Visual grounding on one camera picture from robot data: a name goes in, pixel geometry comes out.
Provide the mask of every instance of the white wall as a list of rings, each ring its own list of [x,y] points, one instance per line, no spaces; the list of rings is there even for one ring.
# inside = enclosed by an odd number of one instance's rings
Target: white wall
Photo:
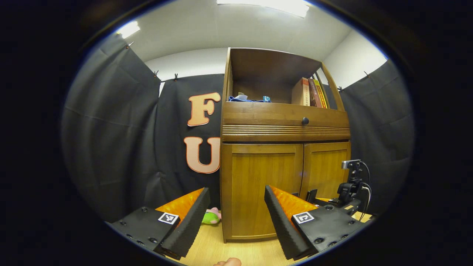
[[[337,87],[346,88],[366,77],[363,71],[370,74],[378,69],[386,62],[386,58],[374,44],[352,30],[323,62]],[[322,70],[319,70],[317,74],[322,83],[327,84]]]
[[[174,53],[145,62],[158,72],[161,80],[206,74],[225,73],[228,48],[211,48]],[[337,86],[346,88],[371,73],[386,62],[385,56],[364,36],[352,30],[348,36],[323,60]],[[322,83],[327,84],[322,70],[317,72]]]
[[[152,70],[158,72],[162,80],[170,80],[177,77],[188,77],[207,74],[225,73],[228,48],[211,48],[174,53],[145,62]],[[159,94],[163,90],[164,82],[161,83]]]

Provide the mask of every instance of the ceiling light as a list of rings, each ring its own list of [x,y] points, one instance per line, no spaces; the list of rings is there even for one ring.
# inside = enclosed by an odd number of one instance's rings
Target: ceiling light
[[[309,10],[308,3],[303,0],[217,0],[217,5],[242,4],[262,6],[281,10],[304,18]]]
[[[140,30],[140,27],[138,27],[138,22],[137,21],[132,21],[130,23],[125,24],[125,26],[119,28],[117,33],[121,34],[123,39],[124,39],[124,38],[127,38],[128,36],[132,35],[133,33],[137,32],[139,30]]]

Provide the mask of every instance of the bookshelf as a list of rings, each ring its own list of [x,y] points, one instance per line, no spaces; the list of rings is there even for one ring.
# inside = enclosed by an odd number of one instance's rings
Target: bookshelf
[[[337,110],[293,105],[292,88],[322,69]],[[228,102],[239,92],[271,103]],[[325,65],[300,55],[266,49],[229,48],[222,92],[220,197],[224,241],[275,238],[264,202],[272,185],[305,199],[337,196],[348,172],[350,125],[340,94]]]

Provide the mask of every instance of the stuffed toy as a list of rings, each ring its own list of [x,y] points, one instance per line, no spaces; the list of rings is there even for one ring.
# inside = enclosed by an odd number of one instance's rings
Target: stuffed toy
[[[204,214],[204,218],[202,219],[202,223],[206,224],[216,224],[222,219],[222,214],[219,213],[219,210],[216,207],[211,208],[210,210],[207,209]]]

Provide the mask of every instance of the cable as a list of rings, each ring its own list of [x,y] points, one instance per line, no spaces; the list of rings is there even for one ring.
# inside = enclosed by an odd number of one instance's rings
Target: cable
[[[365,216],[366,212],[368,211],[369,202],[371,201],[371,193],[372,193],[372,191],[371,191],[371,187],[370,187],[368,184],[366,184],[365,182],[360,182],[360,184],[365,185],[365,186],[362,186],[361,189],[366,189],[366,190],[368,190],[368,202],[367,202],[367,204],[366,204],[365,210],[363,210],[363,213],[361,214],[361,216],[360,216],[360,218],[359,218],[359,220],[361,221],[361,219],[363,219],[363,217]]]
[[[368,171],[368,183],[371,184],[371,174],[369,173],[368,165],[366,165],[366,163],[363,161],[360,162],[366,167],[366,170]]]

